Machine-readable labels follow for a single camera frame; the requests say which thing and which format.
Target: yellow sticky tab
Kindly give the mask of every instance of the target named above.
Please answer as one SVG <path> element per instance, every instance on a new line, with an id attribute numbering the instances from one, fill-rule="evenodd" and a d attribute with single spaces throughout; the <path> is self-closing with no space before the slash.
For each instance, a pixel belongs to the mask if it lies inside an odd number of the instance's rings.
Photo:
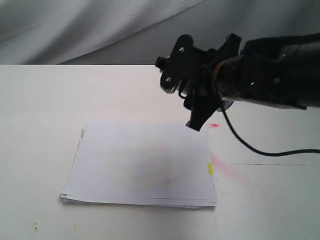
<path id="1" fill-rule="evenodd" d="M 214 174 L 214 168 L 212 167 L 212 163 L 208 163 L 208 172 L 209 172 L 209 175 Z"/>

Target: sheet of paper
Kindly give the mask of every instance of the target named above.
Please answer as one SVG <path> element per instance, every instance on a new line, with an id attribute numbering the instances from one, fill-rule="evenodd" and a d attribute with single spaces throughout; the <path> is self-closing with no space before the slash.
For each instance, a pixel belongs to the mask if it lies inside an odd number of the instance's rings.
<path id="1" fill-rule="evenodd" d="M 91 203 L 213 206 L 206 132 L 181 123 L 87 124 L 62 198 Z"/>

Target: table surface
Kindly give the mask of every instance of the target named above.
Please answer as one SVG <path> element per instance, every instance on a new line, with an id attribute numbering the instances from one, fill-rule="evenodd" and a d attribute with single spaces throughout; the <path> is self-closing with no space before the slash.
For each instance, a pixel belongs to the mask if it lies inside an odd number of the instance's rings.
<path id="1" fill-rule="evenodd" d="M 153 66 L 0 66 L 0 238 L 318 239 L 320 155 L 271 158 L 242 146 L 221 113 L 208 121 L 216 208 L 64 205 L 60 192 L 90 121 L 181 122 L 190 112 Z M 320 110 L 236 102 L 238 133 L 270 152 L 320 148 Z"/>

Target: black cable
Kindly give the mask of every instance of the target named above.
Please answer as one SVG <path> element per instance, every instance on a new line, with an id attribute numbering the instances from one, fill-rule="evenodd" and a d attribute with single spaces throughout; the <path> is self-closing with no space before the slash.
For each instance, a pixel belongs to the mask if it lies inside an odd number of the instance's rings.
<path id="1" fill-rule="evenodd" d="M 216 89 L 217 92 L 219 92 L 218 90 L 218 86 L 216 84 L 216 80 L 214 79 L 214 77 L 212 76 L 212 81 L 213 81 L 213 86 Z M 236 139 L 239 140 L 239 142 L 241 142 L 243 145 L 245 145 L 248 149 L 250 149 L 251 151 L 255 152 L 256 154 L 260 154 L 263 156 L 268 156 L 268 157 L 282 157 L 282 156 L 288 156 L 288 155 L 295 155 L 295 154 L 320 154 L 320 149 L 298 149 L 298 150 L 292 150 L 292 151 L 283 151 L 283 152 L 265 152 L 265 151 L 260 151 L 256 148 L 254 148 L 253 146 L 251 146 L 249 143 L 247 143 L 245 140 L 243 140 L 236 132 L 236 130 L 234 129 L 234 127 L 232 126 L 227 113 L 226 113 L 226 109 L 225 106 L 221 100 L 221 97 L 218 96 L 221 102 L 220 105 L 220 109 L 223 113 L 224 119 L 228 125 L 228 127 L 230 128 L 231 132 L 233 133 L 233 135 L 235 136 Z"/>

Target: paper stack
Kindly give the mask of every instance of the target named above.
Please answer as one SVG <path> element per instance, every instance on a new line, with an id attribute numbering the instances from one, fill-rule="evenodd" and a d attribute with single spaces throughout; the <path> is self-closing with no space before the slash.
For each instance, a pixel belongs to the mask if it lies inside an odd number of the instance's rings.
<path id="1" fill-rule="evenodd" d="M 181 123 L 89 123 L 61 198 L 64 203 L 215 206 L 207 134 Z"/>

